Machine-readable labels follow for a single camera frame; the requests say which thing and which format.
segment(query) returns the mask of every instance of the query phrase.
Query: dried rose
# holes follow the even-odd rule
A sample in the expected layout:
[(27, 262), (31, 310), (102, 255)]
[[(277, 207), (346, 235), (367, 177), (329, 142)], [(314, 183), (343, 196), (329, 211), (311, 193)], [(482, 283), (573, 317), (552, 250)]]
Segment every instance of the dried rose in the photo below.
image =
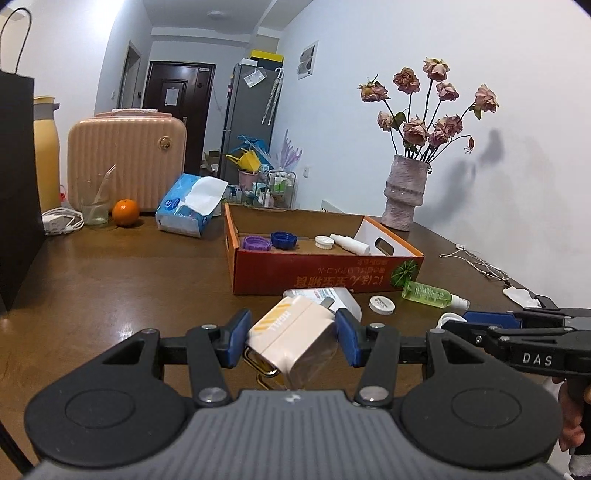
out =
[(398, 90), (409, 95), (421, 90), (417, 76), (408, 67), (404, 67), (400, 73), (394, 75), (394, 84), (398, 85)]
[(429, 135), (429, 144), (438, 147), (449, 141), (449, 137), (443, 130), (435, 129), (431, 135)]
[(460, 96), (455, 87), (451, 83), (441, 82), (437, 84), (437, 94), (442, 102), (447, 100), (455, 100)]
[(361, 90), (361, 99), (364, 102), (381, 102), (389, 99), (386, 88), (376, 80), (365, 85), (359, 85), (359, 89)]
[(404, 139), (412, 145), (422, 147), (427, 141), (427, 127), (419, 117), (406, 122), (402, 130), (404, 131)]
[(472, 153), (472, 150), (474, 150), (474, 139), (471, 135), (470, 140), (468, 140), (468, 146), (464, 150), (466, 150), (466, 153)]
[(378, 125), (385, 132), (392, 131), (392, 124), (394, 123), (394, 117), (389, 113), (380, 112), (378, 114)]
[(490, 90), (485, 83), (476, 91), (476, 109), (483, 112), (496, 112), (499, 104), (496, 101), (495, 92)]
[(441, 130), (448, 137), (453, 137), (455, 134), (460, 133), (464, 130), (464, 124), (459, 115), (444, 116), (437, 120), (435, 124), (435, 130)]
[(423, 62), (425, 62), (423, 71), (427, 74), (427, 77), (436, 82), (447, 80), (447, 72), (449, 72), (447, 63), (437, 59), (427, 59), (423, 60)]

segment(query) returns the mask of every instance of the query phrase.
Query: blue gripper pad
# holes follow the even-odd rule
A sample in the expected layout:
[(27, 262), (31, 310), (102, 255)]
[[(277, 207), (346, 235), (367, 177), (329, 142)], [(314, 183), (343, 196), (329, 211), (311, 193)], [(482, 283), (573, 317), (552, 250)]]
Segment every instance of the blue gripper pad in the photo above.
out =
[(351, 367), (362, 367), (362, 351), (359, 347), (357, 329), (359, 322), (347, 309), (338, 309), (335, 315), (336, 334), (339, 345)]
[(468, 323), (498, 325), (502, 328), (521, 328), (521, 321), (510, 313), (472, 312), (462, 315)]
[(246, 346), (248, 332), (251, 327), (252, 314), (247, 309), (240, 310), (225, 326), (226, 331), (230, 333), (230, 339), (228, 349), (218, 357), (222, 368), (234, 368), (237, 366)]

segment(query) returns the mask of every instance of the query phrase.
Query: vase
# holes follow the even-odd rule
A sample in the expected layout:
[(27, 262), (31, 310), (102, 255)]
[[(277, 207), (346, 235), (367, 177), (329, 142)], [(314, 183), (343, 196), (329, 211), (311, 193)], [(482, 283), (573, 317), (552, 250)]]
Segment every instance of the vase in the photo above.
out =
[(429, 165), (420, 160), (395, 155), (386, 181), (386, 209), (382, 224), (408, 232), (413, 224), (414, 209), (423, 204)]
[(60, 105), (54, 102), (55, 99), (48, 96), (33, 100), (35, 165), (42, 212), (61, 206), (60, 139), (53, 117)]

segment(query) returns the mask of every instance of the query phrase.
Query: white bottle cap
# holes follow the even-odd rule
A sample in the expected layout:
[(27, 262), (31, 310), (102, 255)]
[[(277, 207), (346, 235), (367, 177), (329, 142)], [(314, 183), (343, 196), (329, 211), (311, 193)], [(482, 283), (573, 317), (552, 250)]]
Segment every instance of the white bottle cap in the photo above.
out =
[(375, 297), (371, 297), (369, 308), (379, 315), (392, 315), (396, 309), (396, 305), (388, 297), (376, 295)]
[(330, 250), (335, 245), (335, 241), (329, 236), (319, 235), (316, 237), (316, 246), (322, 250)]
[(470, 301), (461, 299), (457, 295), (452, 295), (452, 302), (450, 303), (450, 307), (460, 310), (467, 310), (470, 308)]

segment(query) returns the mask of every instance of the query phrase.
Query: metal screw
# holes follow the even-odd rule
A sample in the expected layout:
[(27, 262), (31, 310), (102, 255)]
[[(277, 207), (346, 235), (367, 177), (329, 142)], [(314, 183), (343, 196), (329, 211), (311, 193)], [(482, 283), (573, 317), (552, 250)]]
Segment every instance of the metal screw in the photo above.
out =
[(204, 403), (219, 403), (226, 400), (228, 394), (219, 387), (204, 388), (199, 392), (199, 400)]
[(363, 387), (361, 390), (359, 390), (359, 396), (365, 401), (382, 401), (388, 398), (388, 390), (386, 390), (384, 387), (372, 385), (370, 387)]

